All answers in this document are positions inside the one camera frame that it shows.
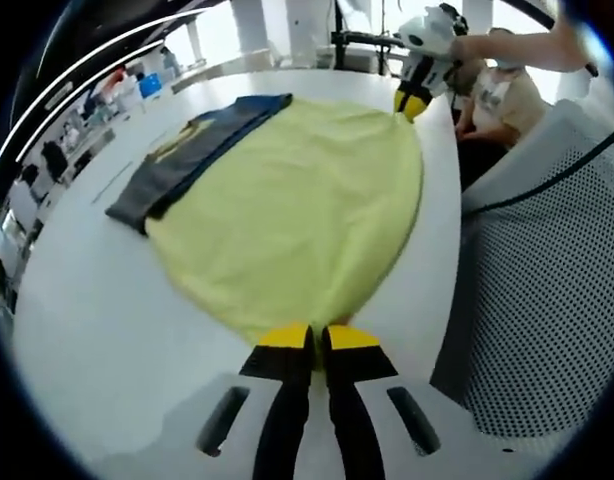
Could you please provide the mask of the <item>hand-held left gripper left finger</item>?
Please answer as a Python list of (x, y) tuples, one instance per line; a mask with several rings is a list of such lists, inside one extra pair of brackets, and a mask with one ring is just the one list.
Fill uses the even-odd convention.
[(104, 461), (107, 479), (291, 479), (309, 415), (313, 330), (270, 331), (164, 417), (155, 440)]

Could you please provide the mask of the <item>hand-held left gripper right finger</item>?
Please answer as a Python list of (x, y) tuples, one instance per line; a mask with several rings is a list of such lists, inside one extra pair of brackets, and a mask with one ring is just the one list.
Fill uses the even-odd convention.
[(463, 408), (409, 384), (378, 339), (334, 325), (322, 334), (329, 412), (348, 479), (509, 479)]

